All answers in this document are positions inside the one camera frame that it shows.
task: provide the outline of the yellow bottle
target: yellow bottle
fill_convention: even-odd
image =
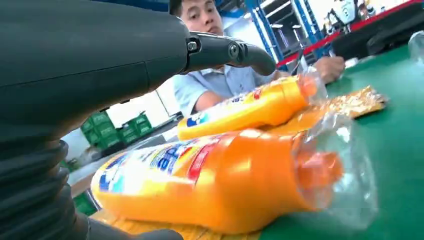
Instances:
[[[180,140],[278,126],[311,103],[327,97],[316,72],[290,76],[225,100],[178,123]]]

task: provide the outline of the light blue shirt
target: light blue shirt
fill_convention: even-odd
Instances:
[[[269,76],[259,75],[251,67],[225,65],[223,72],[208,68],[187,75],[175,75],[171,80],[179,108],[187,117],[193,113],[197,100],[206,91],[231,98],[269,83],[273,76],[274,73]]]

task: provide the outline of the man's hair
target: man's hair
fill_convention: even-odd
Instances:
[[[181,17],[183,0],[169,0],[169,14]]]

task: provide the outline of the green table surface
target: green table surface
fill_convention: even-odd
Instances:
[[[357,120],[375,172],[379,213],[361,232],[323,232],[281,217],[260,240],[424,240],[424,66],[403,46],[360,62],[330,84],[330,96],[368,85],[389,98],[386,109]]]

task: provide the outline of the plastic wrap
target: plastic wrap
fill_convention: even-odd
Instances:
[[[309,227],[324,232],[364,230],[378,213],[374,171],[356,128],[348,116],[326,113],[293,150],[301,164],[298,169],[314,169],[309,181],[315,186],[329,177],[335,181],[321,188],[300,189],[309,202],[322,208],[314,213],[294,214]]]
[[[408,49],[412,60],[424,65],[424,31],[418,31],[411,36]]]
[[[316,68],[309,66],[302,74],[297,75],[300,91],[307,96],[310,105],[322,104],[329,95],[326,85]]]

